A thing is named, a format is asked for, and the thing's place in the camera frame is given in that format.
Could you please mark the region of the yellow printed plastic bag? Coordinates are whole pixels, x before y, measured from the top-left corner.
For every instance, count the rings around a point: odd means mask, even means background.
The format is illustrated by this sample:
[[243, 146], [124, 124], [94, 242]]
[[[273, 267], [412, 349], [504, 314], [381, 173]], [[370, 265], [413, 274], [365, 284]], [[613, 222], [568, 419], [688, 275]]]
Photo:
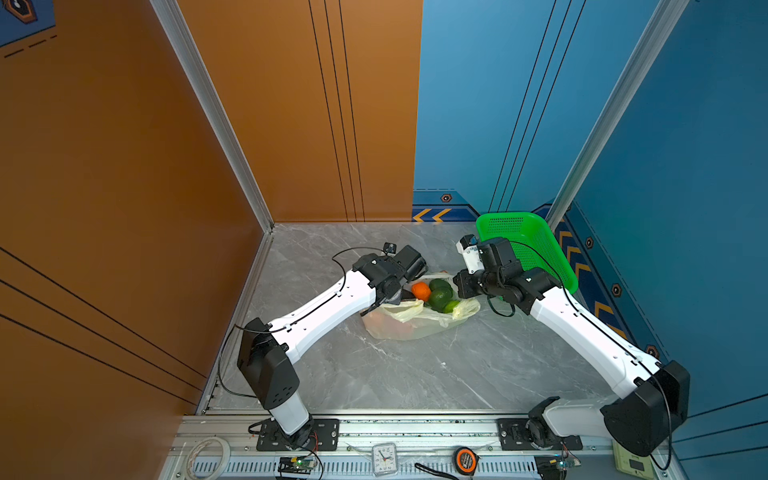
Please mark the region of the yellow printed plastic bag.
[[[454, 290], [454, 300], [461, 301], [461, 304], [452, 314], [437, 312], [427, 302], [416, 298], [406, 298], [406, 294], [411, 293], [411, 286], [414, 283], [425, 282], [429, 284], [435, 278], [448, 281]], [[460, 299], [457, 287], [451, 278], [452, 276], [447, 272], [437, 272], [427, 274], [416, 282], [411, 282], [405, 287], [399, 304], [382, 304], [362, 317], [366, 330], [375, 339], [405, 341], [442, 333], [465, 323], [480, 311], [481, 306], [475, 298]]]

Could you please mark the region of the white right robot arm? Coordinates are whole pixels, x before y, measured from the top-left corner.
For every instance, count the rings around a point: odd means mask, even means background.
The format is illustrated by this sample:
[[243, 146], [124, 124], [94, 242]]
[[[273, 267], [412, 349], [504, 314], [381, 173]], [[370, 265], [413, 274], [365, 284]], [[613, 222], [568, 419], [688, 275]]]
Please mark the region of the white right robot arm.
[[592, 401], [552, 396], [533, 407], [526, 429], [536, 448], [552, 449], [570, 436], [593, 436], [647, 457], [671, 443], [688, 415], [690, 374], [680, 363], [662, 363], [603, 324], [573, 298], [553, 266], [525, 269], [514, 242], [466, 235], [456, 247], [466, 265], [453, 278], [460, 297], [499, 297], [547, 326], [612, 391]]

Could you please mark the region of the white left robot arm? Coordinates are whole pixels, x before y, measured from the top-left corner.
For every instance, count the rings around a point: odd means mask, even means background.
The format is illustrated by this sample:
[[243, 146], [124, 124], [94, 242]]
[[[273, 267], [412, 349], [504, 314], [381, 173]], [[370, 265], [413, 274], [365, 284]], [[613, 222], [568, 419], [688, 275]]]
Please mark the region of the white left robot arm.
[[255, 318], [241, 328], [236, 366], [283, 435], [302, 444], [313, 418], [300, 398], [295, 364], [324, 335], [357, 313], [400, 299], [403, 287], [427, 270], [411, 246], [366, 248], [326, 291], [271, 321]]

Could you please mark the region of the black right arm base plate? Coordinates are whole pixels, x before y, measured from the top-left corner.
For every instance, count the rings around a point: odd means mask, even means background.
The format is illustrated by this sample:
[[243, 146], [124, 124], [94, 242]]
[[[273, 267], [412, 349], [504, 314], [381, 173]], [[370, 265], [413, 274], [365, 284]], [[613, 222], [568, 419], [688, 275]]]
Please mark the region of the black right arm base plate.
[[501, 418], [496, 420], [499, 441], [504, 451], [568, 450], [579, 451], [583, 443], [579, 436], [559, 437], [541, 420], [530, 418]]

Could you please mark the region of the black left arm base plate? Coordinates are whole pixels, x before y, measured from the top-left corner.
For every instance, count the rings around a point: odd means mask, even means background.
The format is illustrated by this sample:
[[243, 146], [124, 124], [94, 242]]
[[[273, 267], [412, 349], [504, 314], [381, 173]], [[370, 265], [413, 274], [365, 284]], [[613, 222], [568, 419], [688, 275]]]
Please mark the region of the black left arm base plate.
[[258, 451], [281, 452], [296, 450], [336, 451], [339, 439], [340, 421], [335, 418], [311, 419], [308, 427], [302, 427], [292, 435], [286, 435], [274, 419], [249, 427], [256, 436]]

